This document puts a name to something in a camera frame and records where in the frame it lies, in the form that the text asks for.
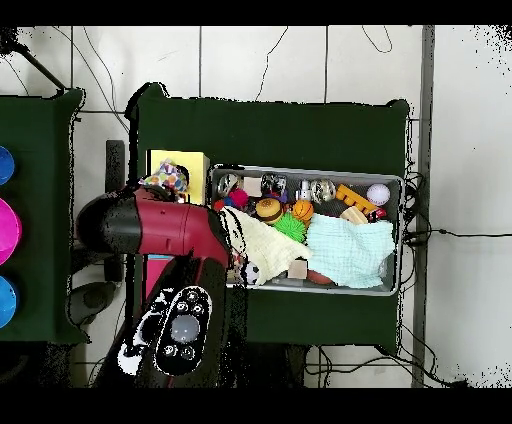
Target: wooden block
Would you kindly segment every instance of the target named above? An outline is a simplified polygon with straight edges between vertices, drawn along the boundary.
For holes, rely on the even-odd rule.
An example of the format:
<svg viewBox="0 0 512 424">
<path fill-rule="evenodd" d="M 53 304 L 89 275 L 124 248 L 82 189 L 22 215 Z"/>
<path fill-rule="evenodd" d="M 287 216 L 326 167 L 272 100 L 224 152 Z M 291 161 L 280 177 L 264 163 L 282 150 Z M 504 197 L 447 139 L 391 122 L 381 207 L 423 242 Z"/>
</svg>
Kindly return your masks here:
<svg viewBox="0 0 512 424">
<path fill-rule="evenodd" d="M 308 276 L 308 262 L 296 259 L 288 268 L 288 278 L 296 278 L 298 280 L 305 280 Z"/>
<path fill-rule="evenodd" d="M 243 190 L 249 197 L 261 197 L 261 178 L 244 177 Z"/>
<path fill-rule="evenodd" d="M 340 218 L 346 219 L 347 221 L 356 225 L 368 224 L 366 216 L 364 216 L 364 213 L 362 213 L 356 206 L 351 206 L 350 208 L 346 209 L 340 215 Z"/>
</svg>

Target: white ball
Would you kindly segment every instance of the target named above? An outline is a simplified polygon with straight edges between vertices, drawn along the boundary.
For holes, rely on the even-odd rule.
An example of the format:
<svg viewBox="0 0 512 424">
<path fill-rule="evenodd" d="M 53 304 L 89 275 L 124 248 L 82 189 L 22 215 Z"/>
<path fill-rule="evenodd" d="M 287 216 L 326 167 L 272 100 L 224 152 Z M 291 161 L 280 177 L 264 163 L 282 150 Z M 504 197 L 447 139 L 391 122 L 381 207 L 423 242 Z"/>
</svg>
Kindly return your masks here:
<svg viewBox="0 0 512 424">
<path fill-rule="evenodd" d="M 384 184 L 374 184 L 366 193 L 367 199 L 373 203 L 375 206 L 384 205 L 391 196 L 389 192 L 389 188 L 387 188 Z"/>
</svg>

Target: pink bowl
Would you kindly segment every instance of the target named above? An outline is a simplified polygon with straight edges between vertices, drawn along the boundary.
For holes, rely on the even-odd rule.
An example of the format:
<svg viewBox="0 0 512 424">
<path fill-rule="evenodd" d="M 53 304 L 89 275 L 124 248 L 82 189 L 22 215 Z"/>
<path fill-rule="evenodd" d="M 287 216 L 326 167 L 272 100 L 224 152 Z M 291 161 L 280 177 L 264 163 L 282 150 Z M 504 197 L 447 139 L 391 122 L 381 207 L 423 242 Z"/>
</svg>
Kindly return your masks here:
<svg viewBox="0 0 512 424">
<path fill-rule="evenodd" d="M 21 238 L 21 221 L 11 207 L 0 199 L 0 265 L 14 252 Z"/>
</svg>

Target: white towel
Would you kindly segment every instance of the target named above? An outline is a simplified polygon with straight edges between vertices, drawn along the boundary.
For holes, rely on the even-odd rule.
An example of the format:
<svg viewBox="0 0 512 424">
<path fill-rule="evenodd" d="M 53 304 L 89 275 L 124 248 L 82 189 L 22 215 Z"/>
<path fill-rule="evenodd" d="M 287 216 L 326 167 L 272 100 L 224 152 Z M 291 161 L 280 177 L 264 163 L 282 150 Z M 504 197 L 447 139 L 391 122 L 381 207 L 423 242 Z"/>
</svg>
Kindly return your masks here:
<svg viewBox="0 0 512 424">
<path fill-rule="evenodd" d="M 221 213 L 225 216 L 231 246 L 259 269 L 256 285 L 287 271 L 295 259 L 310 259 L 312 256 L 306 246 L 237 209 L 225 206 Z M 242 234 L 233 215 L 239 221 Z"/>
</svg>

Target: blue bowl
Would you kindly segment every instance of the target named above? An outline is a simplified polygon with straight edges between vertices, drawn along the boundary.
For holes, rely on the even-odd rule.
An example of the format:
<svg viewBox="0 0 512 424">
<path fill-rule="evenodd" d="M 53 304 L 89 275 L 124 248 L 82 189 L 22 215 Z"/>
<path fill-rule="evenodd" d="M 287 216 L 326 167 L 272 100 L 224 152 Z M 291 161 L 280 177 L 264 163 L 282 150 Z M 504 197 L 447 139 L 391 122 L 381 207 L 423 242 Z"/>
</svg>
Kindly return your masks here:
<svg viewBox="0 0 512 424">
<path fill-rule="evenodd" d="M 0 277 L 0 328 L 11 321 L 17 306 L 18 296 L 14 286 L 4 277 Z"/>
<path fill-rule="evenodd" d="M 0 146 L 0 185 L 5 184 L 14 174 L 14 159 L 5 147 Z"/>
</svg>

